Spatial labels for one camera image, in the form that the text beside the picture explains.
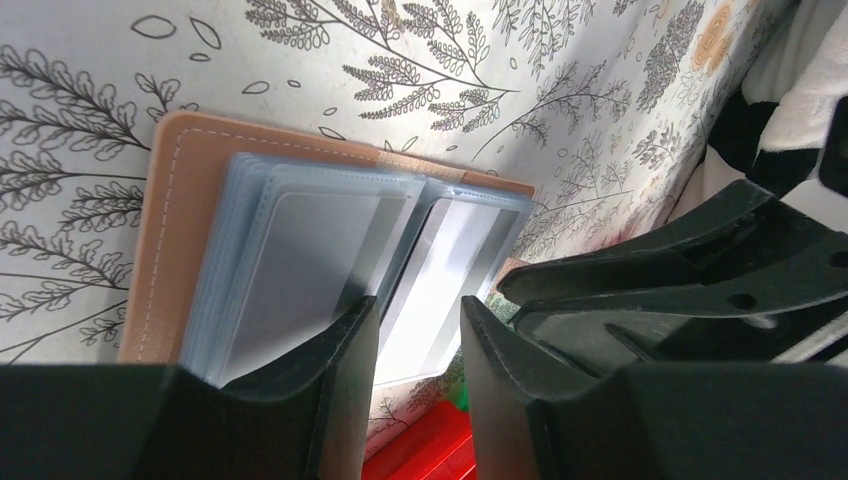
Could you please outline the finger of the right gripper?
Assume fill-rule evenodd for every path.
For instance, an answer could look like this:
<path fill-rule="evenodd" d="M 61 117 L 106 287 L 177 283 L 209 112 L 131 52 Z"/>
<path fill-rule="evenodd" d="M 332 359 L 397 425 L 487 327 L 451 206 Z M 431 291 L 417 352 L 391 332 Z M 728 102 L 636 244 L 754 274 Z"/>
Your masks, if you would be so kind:
<path fill-rule="evenodd" d="M 597 251 L 530 264 L 498 285 L 531 301 L 731 280 L 788 260 L 835 230 L 748 181 L 737 180 L 683 216 Z"/>
<path fill-rule="evenodd" d="M 513 325 L 564 363 L 601 378 L 633 363 L 768 362 L 846 310 L 844 293 L 629 291 L 533 301 Z"/>

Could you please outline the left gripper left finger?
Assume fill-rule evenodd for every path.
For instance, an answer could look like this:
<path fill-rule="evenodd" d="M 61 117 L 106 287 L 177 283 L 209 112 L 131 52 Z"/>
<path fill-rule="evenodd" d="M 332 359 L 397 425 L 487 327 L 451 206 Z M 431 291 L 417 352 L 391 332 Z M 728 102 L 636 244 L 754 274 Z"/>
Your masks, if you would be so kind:
<path fill-rule="evenodd" d="M 378 346 L 365 297 L 216 388 L 175 365 L 1 370 L 5 479 L 357 479 Z"/>

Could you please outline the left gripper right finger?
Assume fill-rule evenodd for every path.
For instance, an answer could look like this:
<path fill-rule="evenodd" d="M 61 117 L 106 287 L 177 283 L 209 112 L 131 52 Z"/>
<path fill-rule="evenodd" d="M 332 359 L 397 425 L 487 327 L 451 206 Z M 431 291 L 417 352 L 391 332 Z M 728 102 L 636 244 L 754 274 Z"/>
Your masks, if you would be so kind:
<path fill-rule="evenodd" d="M 843 479 L 847 372 L 642 363 L 595 379 L 461 302 L 481 479 Z"/>

